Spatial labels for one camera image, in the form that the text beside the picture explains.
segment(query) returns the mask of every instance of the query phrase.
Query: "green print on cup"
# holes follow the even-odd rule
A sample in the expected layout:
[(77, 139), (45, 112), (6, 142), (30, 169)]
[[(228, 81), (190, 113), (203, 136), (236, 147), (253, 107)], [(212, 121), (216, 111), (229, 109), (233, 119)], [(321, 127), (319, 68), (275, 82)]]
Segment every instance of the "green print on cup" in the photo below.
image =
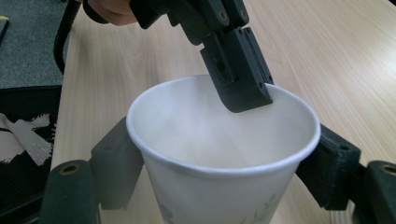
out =
[(268, 218), (271, 218), (271, 214), (276, 209), (275, 194), (271, 197), (270, 201), (265, 203), (264, 208), (261, 211), (256, 211), (253, 214), (253, 218), (245, 217), (239, 224), (260, 224), (266, 223)]

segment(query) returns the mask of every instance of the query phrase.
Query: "floor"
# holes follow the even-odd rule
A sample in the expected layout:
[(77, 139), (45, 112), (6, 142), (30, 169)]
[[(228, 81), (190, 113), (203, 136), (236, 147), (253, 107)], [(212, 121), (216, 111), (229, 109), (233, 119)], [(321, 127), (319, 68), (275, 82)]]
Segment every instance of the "floor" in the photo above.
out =
[(0, 89), (62, 84), (52, 47), (65, 7), (61, 0), (0, 0), (10, 22), (0, 44)]

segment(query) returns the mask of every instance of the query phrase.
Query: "light wood table surface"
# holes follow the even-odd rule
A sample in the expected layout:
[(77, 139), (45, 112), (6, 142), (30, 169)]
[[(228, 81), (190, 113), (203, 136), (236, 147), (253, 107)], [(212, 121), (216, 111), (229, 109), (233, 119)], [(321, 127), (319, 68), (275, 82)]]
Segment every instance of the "light wood table surface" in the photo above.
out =
[[(396, 162), (396, 7), (388, 0), (246, 0), (276, 85), (304, 98), (321, 123), (362, 150), (361, 163)], [(195, 47), (162, 17), (97, 24), (81, 10), (68, 47), (52, 166), (88, 160), (134, 98), (167, 80), (207, 74)], [(146, 170), (126, 211), (103, 223), (162, 223)], [(326, 224), (294, 177), (272, 223)]]

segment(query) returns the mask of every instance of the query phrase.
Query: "cup rim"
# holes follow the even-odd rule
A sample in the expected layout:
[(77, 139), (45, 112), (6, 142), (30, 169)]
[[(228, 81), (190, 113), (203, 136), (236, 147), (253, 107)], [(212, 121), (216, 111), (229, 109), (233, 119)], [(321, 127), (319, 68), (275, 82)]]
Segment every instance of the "cup rim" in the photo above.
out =
[(319, 139), (320, 139), (320, 122), (318, 119), (318, 116), (314, 112), (314, 110), (311, 108), (311, 106), (305, 102), (303, 99), (295, 95), (294, 93), (287, 91), (285, 89), (282, 89), (276, 85), (271, 85), (271, 84), (265, 84), (267, 88), (274, 88), (277, 89), (278, 91), (283, 91), (285, 92), (289, 97), (294, 98), (296, 101), (298, 101), (300, 104), (302, 104), (307, 111), (309, 112), (310, 116), (313, 118), (315, 122), (315, 131), (314, 131), (314, 136), (310, 139), (310, 141), (297, 153), (294, 153), (284, 159), (281, 159), (279, 161), (272, 161), (268, 162), (265, 164), (260, 164), (260, 165), (254, 165), (254, 166), (245, 166), (245, 167), (231, 167), (231, 168), (219, 168), (219, 167), (209, 167), (209, 166), (203, 166), (203, 165), (197, 165), (185, 161), (180, 161), (176, 160), (170, 156), (167, 156), (165, 154), (162, 154), (155, 148), (150, 147), (148, 144), (146, 144), (138, 135), (138, 133), (135, 131), (132, 125), (132, 114), (134, 113), (134, 109), (136, 105), (138, 104), (139, 101), (141, 101), (146, 94), (149, 92), (153, 91), (156, 88), (162, 87), (162, 86), (167, 86), (167, 85), (172, 85), (176, 82), (179, 81), (184, 81), (186, 79), (191, 79), (191, 78), (199, 78), (199, 77), (209, 77), (210, 75), (195, 75), (195, 76), (189, 76), (189, 77), (180, 77), (176, 79), (172, 79), (163, 83), (160, 83), (158, 85), (155, 85), (148, 90), (142, 92), (139, 96), (135, 98), (135, 100), (132, 102), (127, 116), (126, 116), (126, 126), (128, 133), (133, 140), (133, 142), (136, 144), (136, 146), (139, 148), (141, 151), (145, 151), (148, 153), (151, 157), (153, 157), (156, 161), (162, 162), (162, 163), (167, 163), (176, 167), (183, 167), (188, 171), (189, 173), (196, 173), (198, 174), (205, 174), (205, 175), (213, 175), (213, 176), (247, 176), (247, 175), (262, 175), (262, 174), (267, 174), (267, 173), (272, 173), (276, 170), (289, 167), (293, 164), (298, 164), (300, 161), (308, 157), (316, 148), (318, 145)]

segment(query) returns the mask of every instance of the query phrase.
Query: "paper cup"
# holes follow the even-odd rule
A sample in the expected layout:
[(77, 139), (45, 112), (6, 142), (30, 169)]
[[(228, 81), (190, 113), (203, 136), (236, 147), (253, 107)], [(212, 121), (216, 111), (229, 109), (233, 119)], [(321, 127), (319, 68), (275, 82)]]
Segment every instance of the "paper cup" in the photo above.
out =
[(320, 127), (299, 97), (267, 89), (271, 105), (242, 113), (227, 110), (210, 76), (168, 81), (134, 100), (127, 128), (164, 223), (270, 222)]

